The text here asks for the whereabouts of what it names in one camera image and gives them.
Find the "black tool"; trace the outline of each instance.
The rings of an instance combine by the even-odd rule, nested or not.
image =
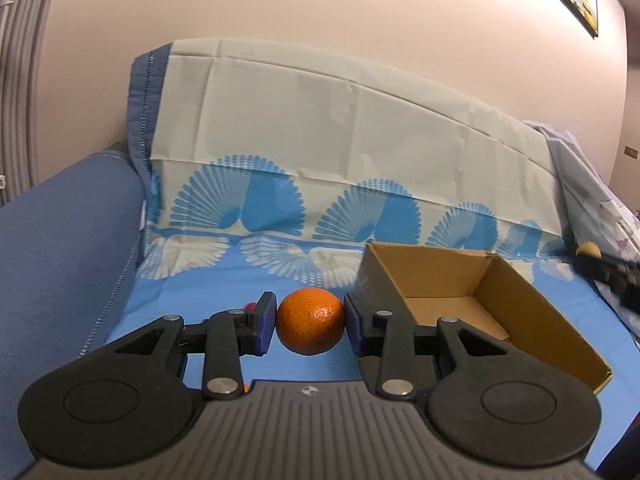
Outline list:
[[[364,381],[255,381],[276,300],[199,325],[165,316],[33,383],[23,480],[593,479],[600,407],[577,379],[455,318],[417,326],[347,296]],[[180,380],[204,352],[201,390]]]
[[[620,297],[620,305],[640,316],[640,270],[636,262],[628,262],[602,254],[600,257],[578,253],[574,258],[575,272],[588,280],[605,283]]]

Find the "open cardboard box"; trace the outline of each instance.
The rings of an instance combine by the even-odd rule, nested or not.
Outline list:
[[[368,244],[352,296],[370,311],[413,316],[420,325],[457,317],[575,376],[594,393],[612,375],[553,305],[496,254]]]

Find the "orange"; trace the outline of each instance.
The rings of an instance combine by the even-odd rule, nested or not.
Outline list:
[[[292,352],[315,355],[333,348],[344,331],[342,303],[322,288],[301,288],[289,294],[276,314],[276,332]]]

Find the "beige wall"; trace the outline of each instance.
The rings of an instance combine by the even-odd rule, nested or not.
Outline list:
[[[626,78],[625,118],[620,135],[618,157],[611,177],[611,190],[625,205],[636,211],[640,206],[640,158],[625,155],[625,146],[640,151],[640,61],[629,64]]]
[[[577,135],[605,180],[622,124],[625,20],[592,39],[559,0],[53,0],[38,87],[45,178],[124,136],[132,59],[177,38],[306,44],[397,66]]]

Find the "sofa armrest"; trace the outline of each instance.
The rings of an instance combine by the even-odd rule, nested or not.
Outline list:
[[[144,194],[127,155],[109,150],[0,208],[0,479],[32,460],[16,417],[26,387],[120,319]]]

